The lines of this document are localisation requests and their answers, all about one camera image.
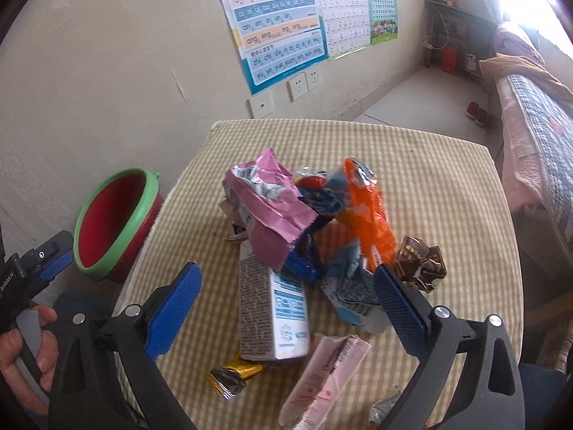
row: watermelon-colored basket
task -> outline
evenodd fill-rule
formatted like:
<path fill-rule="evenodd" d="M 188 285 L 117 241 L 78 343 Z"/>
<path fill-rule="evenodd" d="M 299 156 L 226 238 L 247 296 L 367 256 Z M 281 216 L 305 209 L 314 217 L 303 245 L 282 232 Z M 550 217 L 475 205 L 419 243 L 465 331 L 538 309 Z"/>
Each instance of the watermelon-colored basket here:
<path fill-rule="evenodd" d="M 143 168 L 125 169 L 106 179 L 85 202 L 73 255 L 92 280 L 125 281 L 163 203 L 158 178 Z"/>

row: white cable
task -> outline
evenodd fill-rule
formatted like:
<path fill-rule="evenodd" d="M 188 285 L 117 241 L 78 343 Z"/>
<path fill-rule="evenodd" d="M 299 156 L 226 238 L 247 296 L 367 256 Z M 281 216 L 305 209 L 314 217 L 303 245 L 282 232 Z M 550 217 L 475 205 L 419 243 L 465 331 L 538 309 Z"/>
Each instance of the white cable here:
<path fill-rule="evenodd" d="M 446 48 L 446 46 L 448 46 L 448 43 L 449 43 L 449 41 L 450 41 L 450 34 L 449 34 L 449 32 L 448 32 L 448 26 L 446 25 L 446 21 L 443 20 L 443 16 L 442 16 L 442 14 L 440 13 L 439 9 L 436 8 L 435 6 L 434 6 L 434 8 L 435 8 L 435 10 L 438 12 L 439 16 L 442 18 L 443 28 L 446 30 L 446 36 L 447 36 L 448 38 L 447 38 L 446 43 L 445 43 L 445 45 L 444 45 L 443 47 L 440 47 L 440 48 L 432 47 L 432 50 L 442 50 L 442 48 Z"/>

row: metal screw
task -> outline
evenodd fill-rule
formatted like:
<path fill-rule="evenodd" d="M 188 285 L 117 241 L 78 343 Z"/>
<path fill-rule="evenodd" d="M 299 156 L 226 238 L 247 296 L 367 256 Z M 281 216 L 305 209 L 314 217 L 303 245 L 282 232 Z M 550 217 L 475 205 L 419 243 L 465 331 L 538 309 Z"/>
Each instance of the metal screw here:
<path fill-rule="evenodd" d="M 125 309 L 125 314 L 128 317 L 136 317 L 139 315 L 139 312 L 141 312 L 141 307 L 139 307 L 137 304 L 131 304 Z"/>
<path fill-rule="evenodd" d="M 497 315 L 490 315 L 489 323 L 491 323 L 495 327 L 500 327 L 502 322 L 501 318 L 499 318 Z"/>
<path fill-rule="evenodd" d="M 80 323 L 84 323 L 85 320 L 85 315 L 84 314 L 76 314 L 73 316 L 73 323 L 75 323 L 76 325 L 79 325 Z"/>
<path fill-rule="evenodd" d="M 450 311 L 443 306 L 438 306 L 434 309 L 435 314 L 440 318 L 448 318 L 450 316 Z"/>

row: green rim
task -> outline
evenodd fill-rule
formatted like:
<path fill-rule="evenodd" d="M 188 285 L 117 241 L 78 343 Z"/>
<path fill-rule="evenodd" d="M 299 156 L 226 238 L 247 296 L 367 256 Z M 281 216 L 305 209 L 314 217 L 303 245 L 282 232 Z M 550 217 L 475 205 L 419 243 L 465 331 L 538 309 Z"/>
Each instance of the green rim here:
<path fill-rule="evenodd" d="M 80 228 L 82 222 L 84 221 L 85 213 L 88 211 L 88 208 L 93 200 L 105 186 L 107 186 L 112 181 L 115 181 L 117 178 L 133 172 L 139 172 L 145 175 L 145 187 L 143 188 L 139 203 L 137 204 L 134 212 L 131 214 L 130 219 L 128 219 L 127 223 L 125 224 L 123 230 L 121 230 L 121 233 L 119 233 L 118 237 L 115 239 L 114 243 L 103 255 L 103 257 L 94 263 L 91 267 L 84 267 L 84 264 L 80 260 L 78 241 L 80 238 Z M 151 171 L 144 168 L 124 169 L 123 171 L 115 173 L 115 175 L 112 175 L 106 179 L 101 185 L 98 186 L 96 190 L 94 190 L 94 192 L 91 193 L 90 197 L 85 202 L 83 208 L 81 209 L 80 216 L 77 219 L 76 228 L 73 234 L 73 256 L 77 267 L 82 272 L 87 274 L 92 280 L 100 281 L 104 279 L 110 273 L 112 268 L 116 266 L 117 262 L 121 258 L 121 255 L 125 251 L 125 248 L 128 247 L 129 243 L 134 238 L 135 233 L 138 232 L 141 223 L 149 213 L 149 210 L 153 205 L 155 198 L 157 197 L 159 192 L 158 178 L 158 174 L 152 173 Z"/>

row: green poster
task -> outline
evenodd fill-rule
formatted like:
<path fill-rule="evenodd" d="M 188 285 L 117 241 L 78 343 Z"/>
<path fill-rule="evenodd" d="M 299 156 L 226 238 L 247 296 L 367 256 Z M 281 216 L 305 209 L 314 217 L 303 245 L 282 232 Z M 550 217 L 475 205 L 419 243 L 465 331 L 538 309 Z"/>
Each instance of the green poster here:
<path fill-rule="evenodd" d="M 370 0 L 370 43 L 375 45 L 397 36 L 396 0 Z"/>

